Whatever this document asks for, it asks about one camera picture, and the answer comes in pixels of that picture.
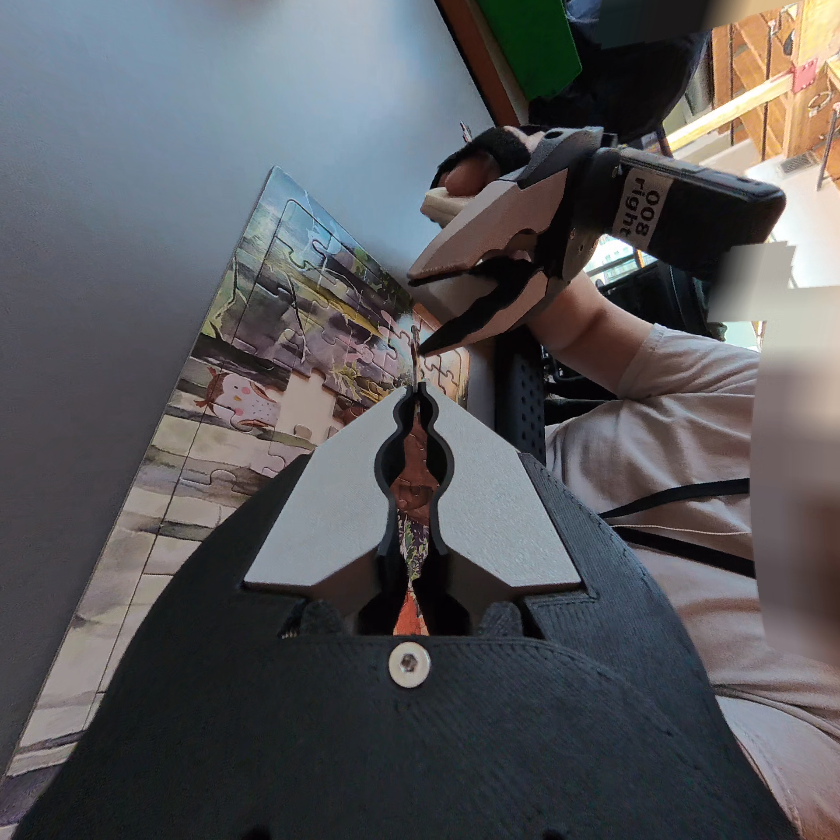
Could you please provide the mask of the animal jigsaw puzzle board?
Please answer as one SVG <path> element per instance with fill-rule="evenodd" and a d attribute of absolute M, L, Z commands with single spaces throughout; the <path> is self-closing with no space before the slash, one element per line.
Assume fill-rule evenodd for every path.
<path fill-rule="evenodd" d="M 279 167 L 270 172 L 4 783 L 40 785 L 208 534 L 411 377 L 438 322 Z"/>

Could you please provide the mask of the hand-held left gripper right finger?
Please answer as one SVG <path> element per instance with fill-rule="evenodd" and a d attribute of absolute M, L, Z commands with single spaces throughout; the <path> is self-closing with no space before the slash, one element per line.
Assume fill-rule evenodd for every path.
<path fill-rule="evenodd" d="M 435 387 L 420 384 L 429 469 L 443 451 L 443 477 L 431 510 L 445 590 L 477 629 L 495 602 L 574 592 L 578 571 L 519 452 Z"/>

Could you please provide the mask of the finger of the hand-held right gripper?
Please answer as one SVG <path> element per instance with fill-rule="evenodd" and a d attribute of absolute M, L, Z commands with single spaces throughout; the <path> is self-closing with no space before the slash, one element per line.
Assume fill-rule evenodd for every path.
<path fill-rule="evenodd" d="M 524 187 L 499 179 L 471 198 L 443 187 L 428 191 L 421 211 L 443 228 L 408 270 L 411 286 L 463 274 L 505 251 L 522 233 L 548 229 L 563 197 L 568 171 Z"/>
<path fill-rule="evenodd" d="M 493 288 L 423 341 L 418 347 L 422 356 L 470 346 L 515 329 L 531 310 L 560 291 L 560 282 L 548 278 L 535 263 L 509 256 L 484 260 L 451 279 L 462 289 L 477 289 L 482 282 Z"/>

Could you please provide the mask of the black perforated pad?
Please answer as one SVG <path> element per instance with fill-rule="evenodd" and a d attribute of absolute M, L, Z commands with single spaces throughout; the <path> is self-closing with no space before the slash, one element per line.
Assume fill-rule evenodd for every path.
<path fill-rule="evenodd" d="M 495 339 L 494 428 L 522 453 L 546 465 L 542 348 L 522 326 Z"/>

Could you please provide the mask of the person's right hand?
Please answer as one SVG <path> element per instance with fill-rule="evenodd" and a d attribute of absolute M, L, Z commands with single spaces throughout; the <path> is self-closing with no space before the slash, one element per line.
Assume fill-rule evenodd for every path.
<path fill-rule="evenodd" d="M 451 196 L 474 196 L 500 176 L 497 160 L 484 150 L 474 150 L 458 161 L 443 163 L 432 187 L 443 187 Z"/>

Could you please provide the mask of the wood-edged grey desk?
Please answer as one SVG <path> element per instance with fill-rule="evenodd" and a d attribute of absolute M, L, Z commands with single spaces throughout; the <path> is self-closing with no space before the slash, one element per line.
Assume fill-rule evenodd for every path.
<path fill-rule="evenodd" d="M 529 103 L 476 1 L 436 1 L 448 31 L 496 125 L 529 122 Z"/>

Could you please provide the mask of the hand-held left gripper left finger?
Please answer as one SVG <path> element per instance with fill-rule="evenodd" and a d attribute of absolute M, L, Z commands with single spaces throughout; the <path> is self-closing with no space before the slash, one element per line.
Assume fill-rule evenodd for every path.
<path fill-rule="evenodd" d="M 393 633 L 407 588 L 391 485 L 417 389 L 396 389 L 318 446 L 245 575 L 250 589 L 325 600 L 363 634 Z"/>

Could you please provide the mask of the large green plastic bin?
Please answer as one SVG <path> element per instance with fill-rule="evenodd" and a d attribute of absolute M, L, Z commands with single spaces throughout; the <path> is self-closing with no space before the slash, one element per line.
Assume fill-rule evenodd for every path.
<path fill-rule="evenodd" d="M 478 1 L 528 101 L 551 98 L 581 73 L 562 1 Z"/>

